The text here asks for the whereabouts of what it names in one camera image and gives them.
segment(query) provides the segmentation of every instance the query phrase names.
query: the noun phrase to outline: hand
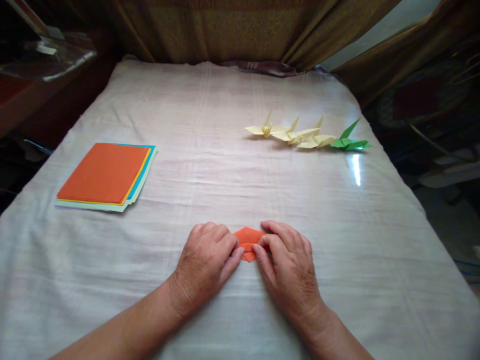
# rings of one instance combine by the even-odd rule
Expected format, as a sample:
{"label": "hand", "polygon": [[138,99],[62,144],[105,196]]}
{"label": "hand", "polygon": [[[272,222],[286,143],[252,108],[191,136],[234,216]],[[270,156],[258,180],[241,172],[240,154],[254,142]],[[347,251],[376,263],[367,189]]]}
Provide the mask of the hand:
{"label": "hand", "polygon": [[182,319],[212,299],[237,269],[245,249],[223,224],[193,227],[168,279],[170,302]]}
{"label": "hand", "polygon": [[262,221],[261,226],[273,234],[262,236],[253,250],[271,298],[304,338],[319,336],[330,309],[320,296],[310,241],[281,222]]}

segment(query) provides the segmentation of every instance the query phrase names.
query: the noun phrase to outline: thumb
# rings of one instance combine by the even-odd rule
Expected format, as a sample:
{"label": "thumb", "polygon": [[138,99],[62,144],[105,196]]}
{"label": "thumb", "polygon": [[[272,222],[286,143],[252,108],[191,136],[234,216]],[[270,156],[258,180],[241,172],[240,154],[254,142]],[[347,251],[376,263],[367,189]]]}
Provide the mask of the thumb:
{"label": "thumb", "polygon": [[256,254],[256,260],[258,266],[260,266],[260,271],[263,276],[263,280],[268,286],[275,284],[275,270],[272,261],[270,260],[269,255],[263,247],[258,244],[253,245],[253,251]]}

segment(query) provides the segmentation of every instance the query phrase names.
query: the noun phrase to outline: white tablecloth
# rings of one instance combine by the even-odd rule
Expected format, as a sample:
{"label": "white tablecloth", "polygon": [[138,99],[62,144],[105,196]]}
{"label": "white tablecloth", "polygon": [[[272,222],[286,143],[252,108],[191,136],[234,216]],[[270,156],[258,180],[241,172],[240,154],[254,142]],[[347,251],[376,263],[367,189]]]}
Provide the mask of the white tablecloth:
{"label": "white tablecloth", "polygon": [[[313,127],[339,136],[361,117],[329,75],[280,79],[203,63],[123,61],[48,162],[0,218],[0,357],[51,356],[162,283],[194,224],[232,232],[261,220],[310,239],[326,303],[377,359],[466,359],[480,308],[424,210],[362,117],[363,152],[300,151],[243,129]],[[57,209],[94,143],[156,145],[125,213]],[[307,358],[242,261],[221,293],[169,341],[163,359]]]}

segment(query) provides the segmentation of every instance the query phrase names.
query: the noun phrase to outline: curtain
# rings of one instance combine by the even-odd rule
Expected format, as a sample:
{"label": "curtain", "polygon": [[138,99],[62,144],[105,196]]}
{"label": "curtain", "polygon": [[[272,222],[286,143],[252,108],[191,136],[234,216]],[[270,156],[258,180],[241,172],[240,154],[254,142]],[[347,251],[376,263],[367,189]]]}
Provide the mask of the curtain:
{"label": "curtain", "polygon": [[479,0],[443,0],[425,20],[372,47],[333,72],[365,108],[398,81],[480,28]]}
{"label": "curtain", "polygon": [[49,25],[112,26],[148,62],[280,61],[312,69],[400,0],[27,0]]}

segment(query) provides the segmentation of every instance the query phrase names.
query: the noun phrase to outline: orange origami paper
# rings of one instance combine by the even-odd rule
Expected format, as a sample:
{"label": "orange origami paper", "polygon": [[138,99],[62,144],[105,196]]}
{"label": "orange origami paper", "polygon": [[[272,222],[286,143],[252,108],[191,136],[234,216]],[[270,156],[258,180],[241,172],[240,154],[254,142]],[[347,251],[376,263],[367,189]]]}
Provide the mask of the orange origami paper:
{"label": "orange origami paper", "polygon": [[245,248],[245,252],[241,257],[242,260],[251,263],[257,258],[257,254],[254,252],[253,245],[258,243],[265,234],[266,232],[255,230],[249,227],[244,227],[233,233],[233,235],[238,238],[240,246]]}
{"label": "orange origami paper", "polygon": [[150,151],[148,147],[96,143],[60,189],[57,198],[123,205]]}

